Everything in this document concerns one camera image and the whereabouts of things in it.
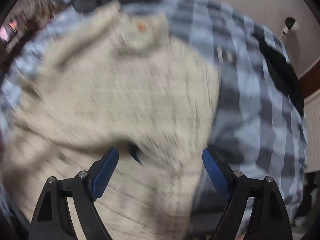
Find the cream plaid tweed jacket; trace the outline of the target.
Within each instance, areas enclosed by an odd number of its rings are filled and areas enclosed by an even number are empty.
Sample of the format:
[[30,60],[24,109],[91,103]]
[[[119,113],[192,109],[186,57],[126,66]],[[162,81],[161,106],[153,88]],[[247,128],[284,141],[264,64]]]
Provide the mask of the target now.
[[169,34],[164,15],[116,1],[50,43],[12,110],[7,189],[31,218],[49,176],[70,178],[113,146],[99,214],[114,239],[182,239],[219,97],[219,72]]

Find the blue checkered bed quilt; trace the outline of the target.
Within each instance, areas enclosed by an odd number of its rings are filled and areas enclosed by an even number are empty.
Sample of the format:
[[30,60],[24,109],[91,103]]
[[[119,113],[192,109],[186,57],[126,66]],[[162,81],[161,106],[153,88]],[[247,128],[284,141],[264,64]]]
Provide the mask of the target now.
[[289,59],[272,32],[226,4],[210,0],[156,0],[125,6],[133,15],[165,13],[170,32],[221,68],[221,96],[211,142],[234,166],[275,178],[289,217],[302,201],[306,131],[292,102],[277,90],[259,43]]

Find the white louvered closet door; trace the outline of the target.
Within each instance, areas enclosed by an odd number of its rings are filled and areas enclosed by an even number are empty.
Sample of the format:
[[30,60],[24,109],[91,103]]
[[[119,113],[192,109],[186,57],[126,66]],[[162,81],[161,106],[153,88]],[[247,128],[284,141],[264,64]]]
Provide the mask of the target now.
[[319,89],[305,100],[307,142],[306,173],[318,172],[320,161],[320,92]]

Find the black garment on bed edge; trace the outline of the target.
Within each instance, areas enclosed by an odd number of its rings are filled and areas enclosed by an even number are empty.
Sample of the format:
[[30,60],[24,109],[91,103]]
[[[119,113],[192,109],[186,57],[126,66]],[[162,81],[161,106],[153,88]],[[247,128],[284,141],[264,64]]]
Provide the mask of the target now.
[[285,57],[276,49],[269,46],[262,32],[255,30],[253,36],[259,43],[259,50],[263,54],[270,76],[277,90],[281,91],[290,99],[301,117],[304,116],[304,99],[302,90],[291,64],[287,63]]

